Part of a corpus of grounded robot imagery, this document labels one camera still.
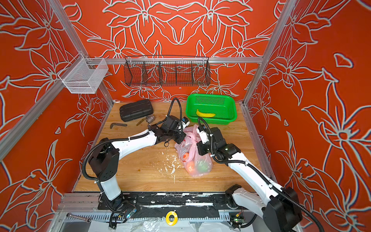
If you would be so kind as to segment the pink plastic bag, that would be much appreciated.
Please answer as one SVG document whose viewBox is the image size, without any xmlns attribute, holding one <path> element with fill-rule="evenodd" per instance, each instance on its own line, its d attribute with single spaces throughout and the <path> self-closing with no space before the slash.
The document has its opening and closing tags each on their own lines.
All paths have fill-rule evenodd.
<svg viewBox="0 0 371 232">
<path fill-rule="evenodd" d="M 200 156 L 197 151 L 197 143 L 201 141 L 200 136 L 197 134 L 196 129 L 198 125 L 193 125 L 186 127 L 184 132 L 186 133 L 186 137 L 181 144 L 175 144 L 174 147 L 177 151 L 178 157 L 180 162 L 182 163 L 183 167 L 186 168 L 186 164 L 190 161 L 194 161 L 195 163 L 195 174 L 191 175 L 192 177 L 201 177 L 211 172 L 213 167 L 213 162 L 208 155 Z M 199 162 L 208 162 L 210 165 L 209 172 L 207 173 L 200 173 L 197 169 Z"/>
</svg>

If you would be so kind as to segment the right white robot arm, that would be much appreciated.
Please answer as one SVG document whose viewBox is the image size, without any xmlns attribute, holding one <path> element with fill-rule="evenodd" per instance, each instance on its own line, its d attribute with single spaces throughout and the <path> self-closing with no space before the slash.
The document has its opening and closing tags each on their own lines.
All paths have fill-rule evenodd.
<svg viewBox="0 0 371 232">
<path fill-rule="evenodd" d="M 248 160 L 234 144 L 226 143 L 219 128 L 210 128 L 205 119 L 198 118 L 198 134 L 201 142 L 197 144 L 200 155 L 210 154 L 219 164 L 225 164 L 239 174 L 258 194 L 260 200 L 244 196 L 245 190 L 237 185 L 229 189 L 233 201 L 261 217 L 271 232 L 291 232 L 306 214 L 318 227 L 324 227 L 304 206 L 300 205 L 293 188 L 284 188 L 268 178 Z"/>
</svg>

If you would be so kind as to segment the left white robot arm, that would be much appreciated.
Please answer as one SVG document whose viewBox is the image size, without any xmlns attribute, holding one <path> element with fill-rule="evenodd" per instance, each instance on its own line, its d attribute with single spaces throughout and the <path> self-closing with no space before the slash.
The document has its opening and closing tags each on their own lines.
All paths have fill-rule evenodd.
<svg viewBox="0 0 371 232">
<path fill-rule="evenodd" d="M 189 120 L 182 116 L 182 106 L 178 98 L 173 98 L 168 113 L 162 121 L 149 125 L 148 129 L 134 136 L 117 139 L 102 139 L 93 146 L 84 158 L 81 173 L 85 179 L 94 181 L 103 203 L 108 209 L 119 214 L 126 211 L 129 201 L 121 194 L 117 181 L 119 161 L 140 149 L 159 143 L 168 144 L 171 140 L 180 144 L 185 139 L 184 129 Z"/>
</svg>

